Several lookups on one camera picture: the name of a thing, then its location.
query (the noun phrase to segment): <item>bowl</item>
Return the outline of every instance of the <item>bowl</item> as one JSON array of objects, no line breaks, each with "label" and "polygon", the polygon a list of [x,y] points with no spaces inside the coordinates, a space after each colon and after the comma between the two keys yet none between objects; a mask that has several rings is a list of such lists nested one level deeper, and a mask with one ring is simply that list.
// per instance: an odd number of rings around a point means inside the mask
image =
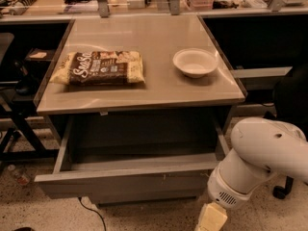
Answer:
[{"label": "bowl", "polygon": [[202,49],[184,49],[175,53],[173,64],[186,76],[200,78],[218,67],[214,54]]}]

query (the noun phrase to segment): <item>open drawer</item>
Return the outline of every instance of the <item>open drawer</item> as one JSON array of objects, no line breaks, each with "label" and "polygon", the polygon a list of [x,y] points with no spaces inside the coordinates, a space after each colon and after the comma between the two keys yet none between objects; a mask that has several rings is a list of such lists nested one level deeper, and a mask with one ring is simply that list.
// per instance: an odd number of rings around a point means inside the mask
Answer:
[{"label": "open drawer", "polygon": [[210,107],[71,115],[54,172],[35,181],[94,204],[194,197],[223,150]]}]

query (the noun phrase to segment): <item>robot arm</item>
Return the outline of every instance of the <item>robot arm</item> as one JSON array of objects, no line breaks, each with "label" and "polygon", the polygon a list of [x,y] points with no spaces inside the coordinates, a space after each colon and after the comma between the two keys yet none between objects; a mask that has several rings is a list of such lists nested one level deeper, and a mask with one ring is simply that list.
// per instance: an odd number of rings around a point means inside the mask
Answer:
[{"label": "robot arm", "polygon": [[231,142],[208,181],[209,196],[223,208],[240,207],[276,173],[308,182],[308,143],[296,126],[247,118],[235,125]]}]

